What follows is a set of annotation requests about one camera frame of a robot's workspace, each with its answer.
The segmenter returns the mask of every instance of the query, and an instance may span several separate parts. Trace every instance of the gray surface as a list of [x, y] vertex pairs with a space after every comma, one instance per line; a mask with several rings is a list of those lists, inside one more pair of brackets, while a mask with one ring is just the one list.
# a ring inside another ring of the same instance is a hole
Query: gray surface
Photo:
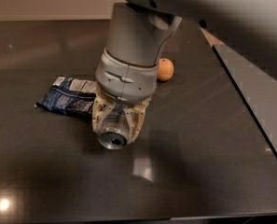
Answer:
[[196, 24], [136, 143], [101, 148], [91, 124], [35, 110], [57, 75], [93, 78], [108, 21], [0, 22], [0, 222], [277, 213], [277, 160]]
[[215, 49], [277, 153], [277, 80], [228, 46], [217, 45]]

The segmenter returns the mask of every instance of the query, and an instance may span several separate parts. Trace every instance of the crumpled blue package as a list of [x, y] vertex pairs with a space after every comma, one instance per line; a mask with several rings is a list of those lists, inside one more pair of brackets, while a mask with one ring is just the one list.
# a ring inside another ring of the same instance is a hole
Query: crumpled blue package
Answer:
[[50, 112], [90, 119], [95, 89], [95, 81], [58, 77], [35, 107], [41, 106]]

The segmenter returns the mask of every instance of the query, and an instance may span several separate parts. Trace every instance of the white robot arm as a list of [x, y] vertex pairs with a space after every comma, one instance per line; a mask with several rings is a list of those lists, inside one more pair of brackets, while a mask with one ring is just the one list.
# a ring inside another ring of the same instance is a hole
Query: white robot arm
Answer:
[[92, 124], [103, 146], [120, 149], [138, 136], [156, 89], [160, 54], [180, 17], [199, 22], [277, 79], [277, 0], [127, 1], [114, 6], [96, 72]]

